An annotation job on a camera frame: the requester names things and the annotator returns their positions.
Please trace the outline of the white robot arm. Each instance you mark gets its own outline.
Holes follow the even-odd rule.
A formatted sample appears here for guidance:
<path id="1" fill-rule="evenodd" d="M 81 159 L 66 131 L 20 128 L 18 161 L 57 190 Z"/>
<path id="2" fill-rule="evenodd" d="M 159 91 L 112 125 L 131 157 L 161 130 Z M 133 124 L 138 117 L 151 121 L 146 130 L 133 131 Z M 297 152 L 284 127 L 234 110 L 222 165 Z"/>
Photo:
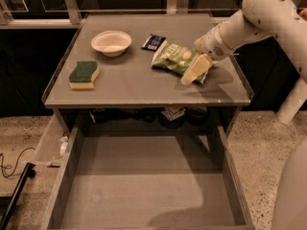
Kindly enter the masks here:
<path id="1" fill-rule="evenodd" d="M 307 20 L 292 0 L 243 0 L 242 8 L 195 41 L 203 54 L 184 72 L 188 85 L 215 61 L 273 37 L 299 74 L 276 117 L 288 124 L 307 101 Z M 272 230 L 307 230 L 307 138 L 290 153 L 277 189 Z"/>

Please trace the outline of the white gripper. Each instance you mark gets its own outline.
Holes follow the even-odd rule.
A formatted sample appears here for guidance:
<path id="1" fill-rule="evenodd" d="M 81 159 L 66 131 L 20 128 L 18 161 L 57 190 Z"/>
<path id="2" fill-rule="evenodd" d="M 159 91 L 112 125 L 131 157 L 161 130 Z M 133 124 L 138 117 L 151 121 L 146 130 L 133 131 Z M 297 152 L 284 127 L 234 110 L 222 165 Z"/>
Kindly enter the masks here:
<path id="1" fill-rule="evenodd" d="M 183 85 L 189 85 L 204 74 L 213 65 L 213 60 L 218 61 L 230 56 L 235 51 L 237 41 L 228 26 L 219 24 L 196 39 L 194 44 L 205 54 L 194 60 L 184 72 L 181 78 Z"/>

